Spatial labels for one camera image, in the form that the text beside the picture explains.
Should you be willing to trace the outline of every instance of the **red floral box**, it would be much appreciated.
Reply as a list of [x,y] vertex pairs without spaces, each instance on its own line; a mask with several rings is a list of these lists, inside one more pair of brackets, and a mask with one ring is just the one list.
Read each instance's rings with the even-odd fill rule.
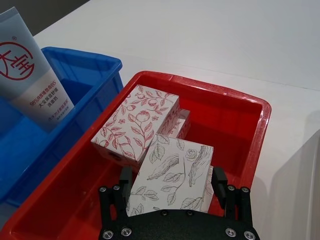
[[179,115],[179,96],[137,85],[91,142],[102,157],[139,167],[154,135],[169,135]]

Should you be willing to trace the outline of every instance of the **red logo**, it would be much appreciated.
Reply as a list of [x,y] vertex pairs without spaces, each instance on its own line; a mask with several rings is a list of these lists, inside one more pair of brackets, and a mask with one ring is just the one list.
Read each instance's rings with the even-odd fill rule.
[[0,43],[0,74],[10,80],[28,78],[35,69],[33,56],[24,46],[15,42]]

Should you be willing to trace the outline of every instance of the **rose illustration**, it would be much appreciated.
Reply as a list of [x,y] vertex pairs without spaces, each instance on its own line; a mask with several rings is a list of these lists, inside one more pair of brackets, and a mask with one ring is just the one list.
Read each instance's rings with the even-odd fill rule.
[[149,101],[148,101],[148,104],[149,104],[149,106],[154,106],[154,105],[156,105],[157,104],[157,100],[156,99],[150,99]]
[[142,110],[141,112],[139,112],[135,118],[139,121],[139,122],[146,122],[150,119],[150,113],[148,113],[145,110]]
[[196,159],[198,155],[198,152],[194,149],[189,149],[187,152],[186,152],[186,155],[185,157],[189,160],[189,161],[193,161]]
[[137,93],[136,96],[138,97],[138,99],[144,99],[146,97],[144,94],[141,93]]
[[127,109],[128,111],[133,111],[135,108],[136,108],[135,105],[129,105],[129,106],[126,107],[126,109]]

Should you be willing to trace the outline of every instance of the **blue plastic bin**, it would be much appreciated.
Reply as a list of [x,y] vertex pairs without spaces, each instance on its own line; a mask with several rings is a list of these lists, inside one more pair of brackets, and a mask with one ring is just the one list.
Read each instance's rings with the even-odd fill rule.
[[121,91],[119,59],[42,49],[75,108],[50,133],[0,99],[0,204],[20,206]]

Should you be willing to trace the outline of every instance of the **box stack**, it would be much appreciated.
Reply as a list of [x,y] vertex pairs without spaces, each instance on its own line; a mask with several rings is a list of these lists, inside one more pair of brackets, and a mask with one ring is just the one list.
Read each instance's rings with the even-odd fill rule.
[[137,85],[91,142],[102,157],[138,172],[128,216],[160,209],[208,212],[212,146],[184,140],[190,111],[179,96]]

